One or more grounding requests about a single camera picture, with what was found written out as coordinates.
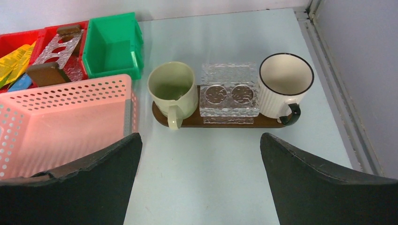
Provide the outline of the brown wooden toothbrush holder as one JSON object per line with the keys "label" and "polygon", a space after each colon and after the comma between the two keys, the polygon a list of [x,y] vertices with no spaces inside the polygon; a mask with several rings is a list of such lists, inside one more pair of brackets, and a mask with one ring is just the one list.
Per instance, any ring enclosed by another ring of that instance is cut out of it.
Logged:
{"label": "brown wooden toothbrush holder", "polygon": [[79,24],[62,26],[44,48],[26,74],[38,87],[45,87],[71,82],[63,68],[83,35]]}

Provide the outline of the clear textured toothbrush holder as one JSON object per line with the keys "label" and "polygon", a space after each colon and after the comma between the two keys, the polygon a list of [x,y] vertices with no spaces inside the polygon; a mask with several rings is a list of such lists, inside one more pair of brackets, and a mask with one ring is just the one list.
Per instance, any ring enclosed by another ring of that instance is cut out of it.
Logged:
{"label": "clear textured toothbrush holder", "polygon": [[204,124],[253,124],[259,116],[256,63],[202,65],[199,113]]}

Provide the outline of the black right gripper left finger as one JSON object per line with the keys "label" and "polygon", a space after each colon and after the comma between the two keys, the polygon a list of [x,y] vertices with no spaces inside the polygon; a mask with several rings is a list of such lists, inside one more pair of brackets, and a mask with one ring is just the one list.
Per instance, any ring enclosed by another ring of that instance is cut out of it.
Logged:
{"label": "black right gripper left finger", "polygon": [[3,225],[121,225],[142,152],[133,133],[85,157],[0,183]]}

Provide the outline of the white mug dark rim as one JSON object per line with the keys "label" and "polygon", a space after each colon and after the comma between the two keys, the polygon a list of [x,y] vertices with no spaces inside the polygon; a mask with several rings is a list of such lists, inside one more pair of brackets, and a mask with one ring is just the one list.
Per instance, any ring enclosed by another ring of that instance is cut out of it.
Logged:
{"label": "white mug dark rim", "polygon": [[275,53],[265,58],[258,75],[258,104],[262,115],[290,126],[301,116],[300,101],[314,83],[314,70],[302,57]]}

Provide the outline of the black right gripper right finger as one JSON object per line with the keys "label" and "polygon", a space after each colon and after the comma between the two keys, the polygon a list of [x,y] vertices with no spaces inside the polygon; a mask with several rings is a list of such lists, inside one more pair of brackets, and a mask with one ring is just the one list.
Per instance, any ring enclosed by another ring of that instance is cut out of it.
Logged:
{"label": "black right gripper right finger", "polygon": [[335,164],[270,133],[260,151],[280,224],[397,224],[396,179]]}

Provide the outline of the light green mug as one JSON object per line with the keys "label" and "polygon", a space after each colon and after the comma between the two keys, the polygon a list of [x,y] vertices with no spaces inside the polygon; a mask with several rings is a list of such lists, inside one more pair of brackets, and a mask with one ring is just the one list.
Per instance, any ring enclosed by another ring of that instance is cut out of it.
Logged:
{"label": "light green mug", "polygon": [[195,81],[193,69],[179,61],[161,64],[149,74],[148,92],[172,130],[178,130],[198,107]]}

